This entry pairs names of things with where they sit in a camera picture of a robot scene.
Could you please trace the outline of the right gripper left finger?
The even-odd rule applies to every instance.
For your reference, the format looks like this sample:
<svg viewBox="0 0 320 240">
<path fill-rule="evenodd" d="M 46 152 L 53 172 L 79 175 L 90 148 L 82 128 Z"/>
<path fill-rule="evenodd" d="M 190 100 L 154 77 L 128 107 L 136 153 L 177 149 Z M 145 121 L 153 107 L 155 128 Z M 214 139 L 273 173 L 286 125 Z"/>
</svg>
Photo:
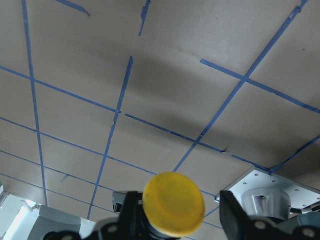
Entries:
<svg viewBox="0 0 320 240">
<path fill-rule="evenodd" d="M 94 240 L 149 240 L 150 235 L 143 214 L 141 191 L 127 191 L 117 217 L 96 223 Z"/>
</svg>

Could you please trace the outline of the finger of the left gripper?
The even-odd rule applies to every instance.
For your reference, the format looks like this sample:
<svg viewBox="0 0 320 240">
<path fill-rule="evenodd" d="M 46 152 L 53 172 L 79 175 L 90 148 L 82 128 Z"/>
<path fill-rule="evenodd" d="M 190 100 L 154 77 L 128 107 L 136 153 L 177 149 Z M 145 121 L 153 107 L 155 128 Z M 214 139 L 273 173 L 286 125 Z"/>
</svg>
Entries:
<svg viewBox="0 0 320 240">
<path fill-rule="evenodd" d="M 119 213 L 121 211 L 127 192 L 128 191 L 122 190 L 122 191 L 114 191 L 112 193 L 112 208 L 115 213 Z"/>
</svg>

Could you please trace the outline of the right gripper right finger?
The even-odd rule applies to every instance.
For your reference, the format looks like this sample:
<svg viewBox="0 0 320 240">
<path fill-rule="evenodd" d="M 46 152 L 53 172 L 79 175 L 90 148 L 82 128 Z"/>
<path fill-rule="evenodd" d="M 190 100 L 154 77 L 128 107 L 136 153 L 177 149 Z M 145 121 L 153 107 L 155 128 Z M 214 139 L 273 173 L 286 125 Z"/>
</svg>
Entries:
<svg viewBox="0 0 320 240">
<path fill-rule="evenodd" d="M 266 218 L 257 220 L 249 217 L 228 190 L 222 190 L 220 195 L 219 219 L 228 240 L 299 240 L 300 232 L 284 231 L 273 226 Z"/>
</svg>

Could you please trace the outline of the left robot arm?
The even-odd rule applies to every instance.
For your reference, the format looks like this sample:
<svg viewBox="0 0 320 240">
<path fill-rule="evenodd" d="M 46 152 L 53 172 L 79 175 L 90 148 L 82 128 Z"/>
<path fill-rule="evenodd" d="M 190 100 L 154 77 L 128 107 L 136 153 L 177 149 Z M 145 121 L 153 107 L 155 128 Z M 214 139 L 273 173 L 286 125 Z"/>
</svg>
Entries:
<svg viewBox="0 0 320 240">
<path fill-rule="evenodd" d="M 80 234 L 81 218 L 42 206 L 29 240 L 126 240 L 131 224 L 131 194 L 128 191 L 112 193 L 113 211 L 117 217 L 98 221 L 87 237 Z"/>
</svg>

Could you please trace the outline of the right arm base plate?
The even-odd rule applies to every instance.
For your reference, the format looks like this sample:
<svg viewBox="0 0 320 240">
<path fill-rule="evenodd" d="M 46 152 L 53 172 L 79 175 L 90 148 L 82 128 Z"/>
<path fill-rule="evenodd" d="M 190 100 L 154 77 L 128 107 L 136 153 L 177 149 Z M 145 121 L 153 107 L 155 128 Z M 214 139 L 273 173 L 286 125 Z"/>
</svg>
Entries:
<svg viewBox="0 0 320 240">
<path fill-rule="evenodd" d="M 252 167 L 225 188 L 233 193 L 249 216 L 260 216 L 282 222 L 317 203 L 320 191 L 284 176 Z"/>
</svg>

